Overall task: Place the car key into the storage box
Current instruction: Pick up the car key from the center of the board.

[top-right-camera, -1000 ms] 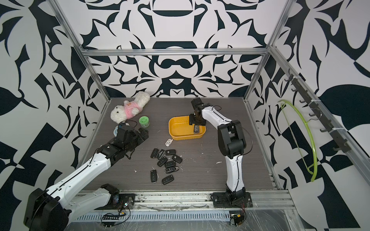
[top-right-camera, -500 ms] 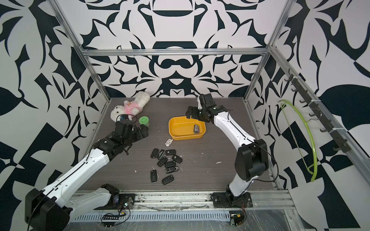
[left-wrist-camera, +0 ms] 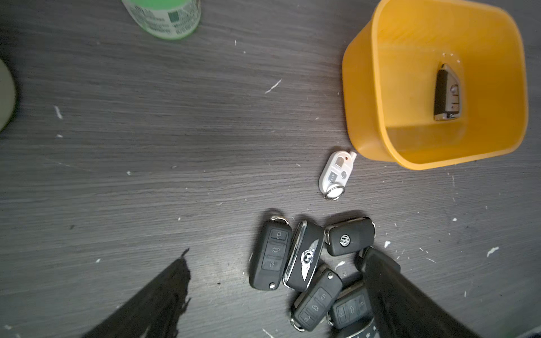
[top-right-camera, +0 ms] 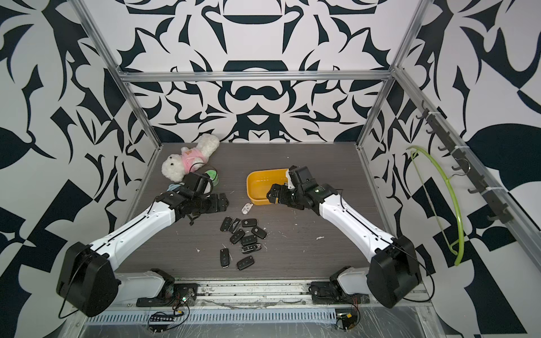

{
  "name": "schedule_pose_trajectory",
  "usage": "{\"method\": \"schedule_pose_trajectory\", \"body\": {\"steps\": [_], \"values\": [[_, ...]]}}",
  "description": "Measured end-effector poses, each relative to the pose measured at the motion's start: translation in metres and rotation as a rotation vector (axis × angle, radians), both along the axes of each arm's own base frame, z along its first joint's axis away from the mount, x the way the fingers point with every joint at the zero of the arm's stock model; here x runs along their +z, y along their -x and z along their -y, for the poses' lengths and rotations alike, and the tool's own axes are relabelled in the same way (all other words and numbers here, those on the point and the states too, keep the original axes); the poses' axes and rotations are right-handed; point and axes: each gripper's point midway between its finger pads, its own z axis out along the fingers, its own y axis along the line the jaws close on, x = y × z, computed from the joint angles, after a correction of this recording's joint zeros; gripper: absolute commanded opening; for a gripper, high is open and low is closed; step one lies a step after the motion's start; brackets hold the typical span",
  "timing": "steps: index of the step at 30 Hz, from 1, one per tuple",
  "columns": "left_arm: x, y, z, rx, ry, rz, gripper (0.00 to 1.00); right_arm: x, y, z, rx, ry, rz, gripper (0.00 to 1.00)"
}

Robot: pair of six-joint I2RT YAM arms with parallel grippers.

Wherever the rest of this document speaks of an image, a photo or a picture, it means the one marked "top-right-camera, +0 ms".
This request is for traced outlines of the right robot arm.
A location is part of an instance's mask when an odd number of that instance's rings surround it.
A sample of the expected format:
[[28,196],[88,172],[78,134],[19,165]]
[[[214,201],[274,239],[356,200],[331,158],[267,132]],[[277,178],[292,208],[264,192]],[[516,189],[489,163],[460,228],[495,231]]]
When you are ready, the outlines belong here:
[[344,268],[330,278],[344,295],[370,294],[381,305],[393,308],[422,282],[421,264],[413,243],[373,225],[354,210],[339,190],[319,184],[309,169],[291,167],[285,184],[273,184],[266,194],[272,204],[299,210],[311,209],[339,229],[365,256],[367,268]]

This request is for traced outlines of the yellow plastic storage box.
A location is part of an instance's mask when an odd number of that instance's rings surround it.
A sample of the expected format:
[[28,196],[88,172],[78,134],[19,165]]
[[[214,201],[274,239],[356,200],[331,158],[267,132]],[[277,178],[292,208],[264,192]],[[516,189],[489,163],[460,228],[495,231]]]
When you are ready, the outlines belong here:
[[247,195],[255,206],[269,205],[267,193],[274,184],[287,184],[287,169],[257,170],[247,176]]

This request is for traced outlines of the white silver car key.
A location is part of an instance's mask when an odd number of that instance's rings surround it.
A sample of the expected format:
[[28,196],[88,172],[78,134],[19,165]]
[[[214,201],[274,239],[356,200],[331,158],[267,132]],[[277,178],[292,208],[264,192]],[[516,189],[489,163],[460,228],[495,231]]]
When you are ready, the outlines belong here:
[[253,207],[253,204],[251,204],[251,203],[245,204],[245,205],[242,207],[242,211],[241,211],[242,214],[243,214],[243,215],[247,215],[247,214],[251,211],[252,207]]

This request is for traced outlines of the black car key top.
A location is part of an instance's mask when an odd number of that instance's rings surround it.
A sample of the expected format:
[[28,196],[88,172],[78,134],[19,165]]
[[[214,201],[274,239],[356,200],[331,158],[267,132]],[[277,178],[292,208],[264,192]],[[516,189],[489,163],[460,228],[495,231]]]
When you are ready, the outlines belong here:
[[244,228],[256,227],[258,225],[258,220],[256,218],[244,219],[242,220],[241,225]]

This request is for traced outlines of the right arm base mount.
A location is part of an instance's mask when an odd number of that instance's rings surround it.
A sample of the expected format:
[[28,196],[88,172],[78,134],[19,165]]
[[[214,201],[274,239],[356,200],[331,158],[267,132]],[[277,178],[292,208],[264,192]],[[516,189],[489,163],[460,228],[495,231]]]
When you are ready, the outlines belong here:
[[370,294],[346,294],[337,282],[312,282],[308,288],[314,304],[369,304]]

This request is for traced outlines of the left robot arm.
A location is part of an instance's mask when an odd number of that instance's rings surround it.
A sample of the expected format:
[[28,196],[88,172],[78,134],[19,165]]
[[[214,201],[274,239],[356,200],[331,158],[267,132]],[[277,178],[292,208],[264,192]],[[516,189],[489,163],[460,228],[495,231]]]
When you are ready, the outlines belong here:
[[171,300],[173,278],[159,269],[116,273],[140,246],[183,218],[225,212],[229,201],[213,191],[207,174],[189,173],[178,187],[157,196],[151,206],[112,233],[90,244],[77,242],[66,251],[56,293],[88,317],[113,304],[145,299]]

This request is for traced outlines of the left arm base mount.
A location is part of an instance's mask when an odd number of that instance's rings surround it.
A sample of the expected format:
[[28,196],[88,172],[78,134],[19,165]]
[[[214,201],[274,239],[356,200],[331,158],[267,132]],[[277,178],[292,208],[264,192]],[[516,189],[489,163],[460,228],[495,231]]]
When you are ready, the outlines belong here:
[[179,302],[187,302],[189,305],[197,299],[197,283],[168,284],[153,298],[139,298],[136,301],[138,308],[174,306]]

